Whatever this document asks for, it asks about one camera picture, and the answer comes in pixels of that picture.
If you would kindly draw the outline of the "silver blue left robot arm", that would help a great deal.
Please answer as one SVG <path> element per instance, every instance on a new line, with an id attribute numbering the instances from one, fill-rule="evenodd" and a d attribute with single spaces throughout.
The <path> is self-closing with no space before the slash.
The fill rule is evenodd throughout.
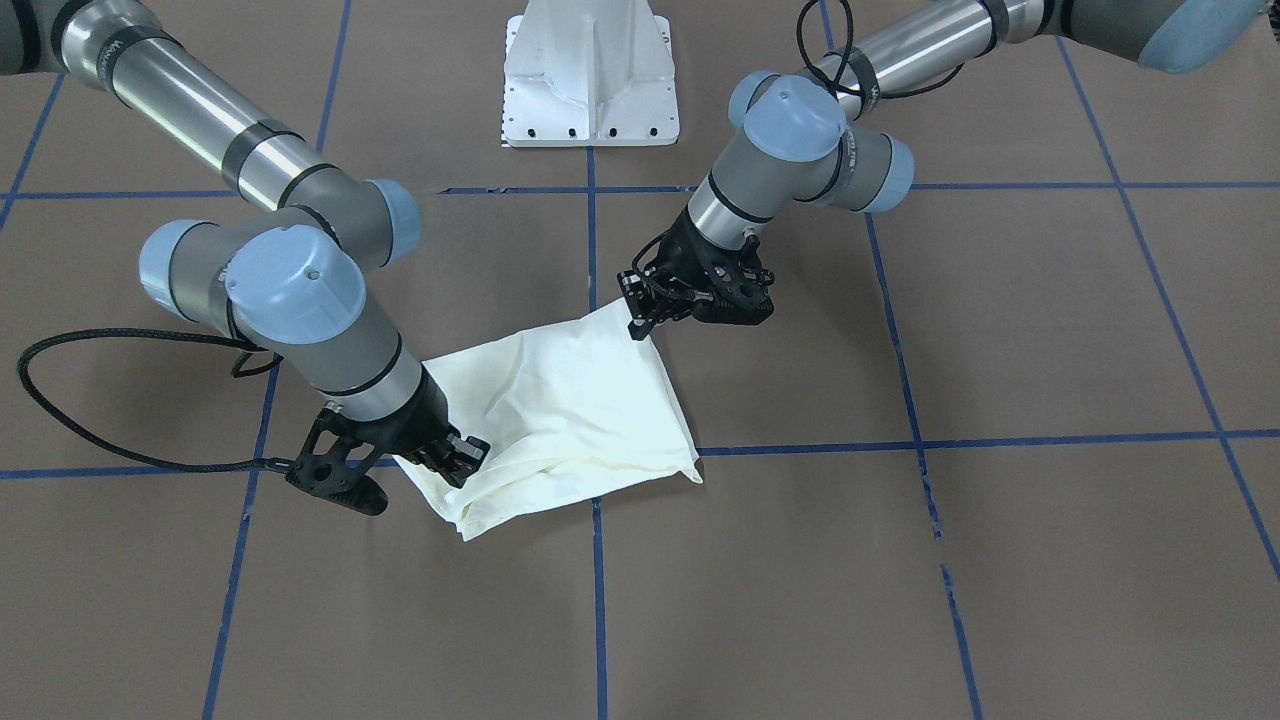
<path id="1" fill-rule="evenodd" d="M 791 74 L 735 87 L 733 137 L 673 224 L 618 274 L 632 340 L 658 325 L 758 325 L 774 309 L 762 232 L 790 202 L 877 214 L 909 193 L 910 149 L 859 119 L 941 88 L 972 60 L 1048 35 L 1181 74 L 1229 49 L 1261 1 L 936 1 Z"/>

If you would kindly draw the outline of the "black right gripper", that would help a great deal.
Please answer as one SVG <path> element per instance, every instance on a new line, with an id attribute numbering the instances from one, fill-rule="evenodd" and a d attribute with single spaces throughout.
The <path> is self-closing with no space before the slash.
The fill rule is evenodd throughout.
<path id="1" fill-rule="evenodd" d="M 388 497 L 369 471 L 383 456 L 406 459 L 461 489 L 490 450 L 484 439 L 461 437 L 448 420 L 443 389 L 421 372 L 408 402 L 381 419 L 357 421 L 321 410 L 285 480 L 312 497 L 376 516 L 387 510 Z"/>

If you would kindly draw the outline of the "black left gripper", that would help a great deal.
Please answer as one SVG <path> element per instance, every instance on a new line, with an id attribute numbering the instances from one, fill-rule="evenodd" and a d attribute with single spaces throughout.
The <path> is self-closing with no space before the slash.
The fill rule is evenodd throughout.
<path id="1" fill-rule="evenodd" d="M 640 269 L 616 275 L 631 314 L 628 334 L 644 341 L 659 324 L 692 316 L 698 322 L 759 325 L 774 311 L 774 274 L 758 256 L 760 241 L 745 231 L 740 249 L 704 238 L 684 210 L 664 233 L 640 250 L 655 256 Z"/>

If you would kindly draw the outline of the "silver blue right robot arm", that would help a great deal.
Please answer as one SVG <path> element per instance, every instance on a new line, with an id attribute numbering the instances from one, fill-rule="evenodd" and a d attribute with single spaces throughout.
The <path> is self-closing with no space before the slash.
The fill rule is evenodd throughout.
<path id="1" fill-rule="evenodd" d="M 198 60 L 141 1 L 5 1 L 3 73 L 58 74 L 101 91 L 179 143 L 256 217 L 168 222 L 143 242 L 137 272 L 159 306 L 202 327 L 161 340 L 234 348 L 236 375 L 268 354 L 323 397 L 294 457 L 178 462 L 123 448 L 56 407 L 29 365 L 77 331 L 29 346 L 26 392 L 65 428 L 109 452 L 188 473 L 274 471 L 305 493 L 376 516 L 388 505 L 370 473 L 396 457 L 461 488 L 489 445 L 452 421 L 440 386 L 367 283 L 412 252 L 422 214 L 390 179 L 356 179 L 301 133 Z"/>

